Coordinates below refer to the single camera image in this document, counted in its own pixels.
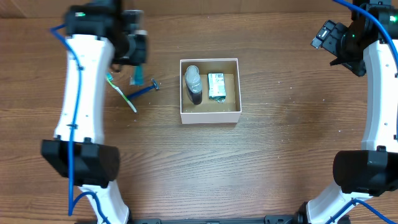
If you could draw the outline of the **teal toothpaste tube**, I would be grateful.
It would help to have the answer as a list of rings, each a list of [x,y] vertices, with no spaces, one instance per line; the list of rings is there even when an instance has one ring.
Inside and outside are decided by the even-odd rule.
[[[144,84],[144,69],[143,65],[138,65],[134,69],[134,73],[130,78],[130,85],[142,86]]]

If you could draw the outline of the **dark soap pump bottle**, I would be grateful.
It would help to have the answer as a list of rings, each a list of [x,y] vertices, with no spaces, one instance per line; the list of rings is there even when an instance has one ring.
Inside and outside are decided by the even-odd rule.
[[[203,86],[197,66],[188,66],[185,72],[185,84],[189,99],[194,105],[199,105],[202,102]]]

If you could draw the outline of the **green soap bar package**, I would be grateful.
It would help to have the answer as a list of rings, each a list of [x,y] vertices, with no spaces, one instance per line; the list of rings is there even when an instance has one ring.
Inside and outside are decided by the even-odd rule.
[[[226,87],[223,73],[208,74],[209,99],[224,103],[226,99]]]

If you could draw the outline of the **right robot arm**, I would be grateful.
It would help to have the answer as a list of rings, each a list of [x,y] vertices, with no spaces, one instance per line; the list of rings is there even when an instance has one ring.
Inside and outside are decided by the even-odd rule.
[[[351,11],[350,26],[328,20],[311,45],[333,54],[331,65],[368,78],[361,149],[338,152],[333,182],[286,223],[349,223],[348,212],[357,205],[391,222],[366,201],[397,190],[397,9],[390,1],[339,4]]]

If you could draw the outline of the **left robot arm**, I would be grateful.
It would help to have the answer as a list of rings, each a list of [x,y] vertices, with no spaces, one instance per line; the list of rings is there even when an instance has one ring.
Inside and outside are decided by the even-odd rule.
[[[142,11],[125,10],[121,0],[73,5],[62,29],[51,33],[67,51],[63,107],[53,139],[42,141],[43,158],[68,179],[68,212],[87,198],[97,223],[132,223],[119,191],[120,153],[104,143],[104,99],[109,71],[146,62],[147,32]]]

